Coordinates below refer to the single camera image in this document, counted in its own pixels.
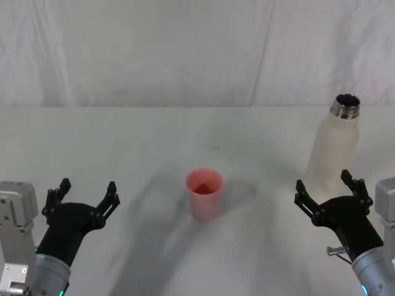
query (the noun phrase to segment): metal bracket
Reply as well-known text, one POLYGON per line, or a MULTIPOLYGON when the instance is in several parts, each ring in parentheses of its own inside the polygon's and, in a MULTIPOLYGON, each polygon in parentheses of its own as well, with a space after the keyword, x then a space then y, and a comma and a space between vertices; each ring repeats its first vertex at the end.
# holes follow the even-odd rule
POLYGON ((33 278, 36 263, 31 229, 37 212, 33 185, 0 182, 0 243, 5 261, 0 295, 26 295, 24 283, 33 278))
POLYGON ((384 258, 388 271, 395 278, 395 178, 381 180, 376 185, 376 212, 384 225, 384 258))

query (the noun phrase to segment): plastic cup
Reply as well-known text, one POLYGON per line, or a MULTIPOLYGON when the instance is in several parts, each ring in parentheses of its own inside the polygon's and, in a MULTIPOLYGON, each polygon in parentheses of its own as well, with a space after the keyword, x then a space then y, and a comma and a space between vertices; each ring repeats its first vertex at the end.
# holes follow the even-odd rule
POLYGON ((220 214, 223 177, 210 168, 198 168, 186 178, 192 216, 199 222, 211 221, 220 214))

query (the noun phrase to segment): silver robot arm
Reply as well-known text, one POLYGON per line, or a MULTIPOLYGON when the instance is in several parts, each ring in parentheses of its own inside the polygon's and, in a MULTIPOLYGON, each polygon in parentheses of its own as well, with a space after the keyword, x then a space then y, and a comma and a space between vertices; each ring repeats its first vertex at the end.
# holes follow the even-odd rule
POLYGON ((354 260, 352 269, 368 296, 395 295, 395 178, 376 185, 375 210, 385 228, 384 246, 354 260))
POLYGON ((37 213, 33 185, 0 182, 1 296, 61 296, 67 286, 70 268, 57 258, 36 255, 31 230, 37 213))
POLYGON ((35 275, 36 253, 31 229, 37 216, 33 185, 0 182, 0 243, 4 257, 0 295, 24 295, 35 275))
POLYGON ((58 189, 48 190, 42 214, 49 228, 36 249, 31 234, 38 213, 33 185, 0 182, 0 244, 5 261, 0 266, 0 296, 64 295, 85 234, 103 228, 120 203, 113 181, 97 207, 62 203, 70 188, 65 178, 58 189))
POLYGON ((303 182, 296 183, 295 204, 308 215, 315 226, 332 229, 342 247, 327 248, 329 256, 346 253, 367 296, 395 296, 395 178, 376 185, 375 209, 382 217, 385 239, 377 234, 367 219, 373 204, 363 179, 353 179, 347 170, 341 178, 352 196, 335 197, 317 204, 303 182))

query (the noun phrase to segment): cable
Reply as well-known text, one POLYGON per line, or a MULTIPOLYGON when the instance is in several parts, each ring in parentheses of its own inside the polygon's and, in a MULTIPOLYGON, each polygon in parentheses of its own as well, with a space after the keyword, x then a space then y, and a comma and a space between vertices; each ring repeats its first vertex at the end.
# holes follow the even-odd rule
POLYGON ((340 255, 336 255, 338 258, 342 259, 344 262, 347 262, 348 264, 352 265, 351 261, 348 261, 347 259, 345 259, 344 257, 340 256, 340 255))

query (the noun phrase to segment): white bottle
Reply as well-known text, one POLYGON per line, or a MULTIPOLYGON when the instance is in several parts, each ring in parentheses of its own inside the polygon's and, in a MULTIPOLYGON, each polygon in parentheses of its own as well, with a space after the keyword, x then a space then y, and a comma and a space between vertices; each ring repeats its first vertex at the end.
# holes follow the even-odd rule
POLYGON ((337 197, 359 138, 360 100, 340 94, 318 127, 306 174, 306 190, 318 204, 337 197))

